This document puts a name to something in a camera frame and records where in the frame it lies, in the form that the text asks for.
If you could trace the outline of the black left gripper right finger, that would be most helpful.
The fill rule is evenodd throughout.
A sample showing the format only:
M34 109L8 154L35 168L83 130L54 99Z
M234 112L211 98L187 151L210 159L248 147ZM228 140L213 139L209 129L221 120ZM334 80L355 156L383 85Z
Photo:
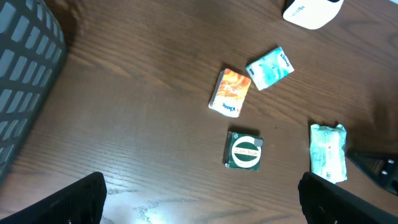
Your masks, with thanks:
M298 184L302 212L308 223L397 224L397 217L313 172L305 172Z

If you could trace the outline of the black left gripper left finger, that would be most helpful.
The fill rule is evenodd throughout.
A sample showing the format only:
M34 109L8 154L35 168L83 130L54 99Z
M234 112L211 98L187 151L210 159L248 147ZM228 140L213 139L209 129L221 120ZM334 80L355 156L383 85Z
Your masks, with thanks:
M1 219L1 224L99 224L106 194L103 174L94 172L43 200Z

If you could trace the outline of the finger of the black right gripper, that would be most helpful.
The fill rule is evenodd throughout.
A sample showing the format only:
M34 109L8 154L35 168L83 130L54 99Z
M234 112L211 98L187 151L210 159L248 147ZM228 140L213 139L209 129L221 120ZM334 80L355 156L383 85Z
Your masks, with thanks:
M346 156L376 185L397 196L397 153L347 151Z

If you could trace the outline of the green wet wipes pack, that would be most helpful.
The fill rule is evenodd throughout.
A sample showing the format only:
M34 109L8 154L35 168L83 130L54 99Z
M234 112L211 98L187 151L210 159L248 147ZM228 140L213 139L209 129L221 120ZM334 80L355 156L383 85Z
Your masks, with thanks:
M313 124L310 126L311 171L335 184L347 180L345 161L346 130Z

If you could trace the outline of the dark green small box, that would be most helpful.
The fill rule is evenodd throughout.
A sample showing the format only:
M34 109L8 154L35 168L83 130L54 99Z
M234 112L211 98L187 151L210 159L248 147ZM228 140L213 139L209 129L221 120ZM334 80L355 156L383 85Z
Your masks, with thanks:
M229 169L259 171L264 138L228 131L223 164Z

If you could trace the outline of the orange tissue pack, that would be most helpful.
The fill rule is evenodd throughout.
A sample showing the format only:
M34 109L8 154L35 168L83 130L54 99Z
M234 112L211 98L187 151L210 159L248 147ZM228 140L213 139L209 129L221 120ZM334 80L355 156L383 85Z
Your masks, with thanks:
M250 78L224 69L217 79L208 107L224 116L238 118L250 84Z

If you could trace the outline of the green tissue pack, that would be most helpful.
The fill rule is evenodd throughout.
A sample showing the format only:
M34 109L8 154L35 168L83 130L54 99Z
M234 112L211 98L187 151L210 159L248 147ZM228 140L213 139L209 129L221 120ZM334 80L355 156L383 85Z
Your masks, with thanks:
M246 70L259 91L277 83L294 71L282 47L250 63Z

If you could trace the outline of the white barcode scanner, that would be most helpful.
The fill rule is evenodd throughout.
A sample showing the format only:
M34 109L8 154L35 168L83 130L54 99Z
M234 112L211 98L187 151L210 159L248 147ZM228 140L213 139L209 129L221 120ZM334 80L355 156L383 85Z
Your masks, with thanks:
M336 17L344 0L293 0L287 1L282 17L297 26L316 30Z

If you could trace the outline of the grey plastic shopping basket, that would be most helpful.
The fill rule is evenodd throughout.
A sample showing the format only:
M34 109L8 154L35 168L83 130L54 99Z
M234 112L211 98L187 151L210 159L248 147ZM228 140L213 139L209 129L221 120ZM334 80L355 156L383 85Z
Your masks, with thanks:
M62 28L43 0L1 1L1 178L65 63Z

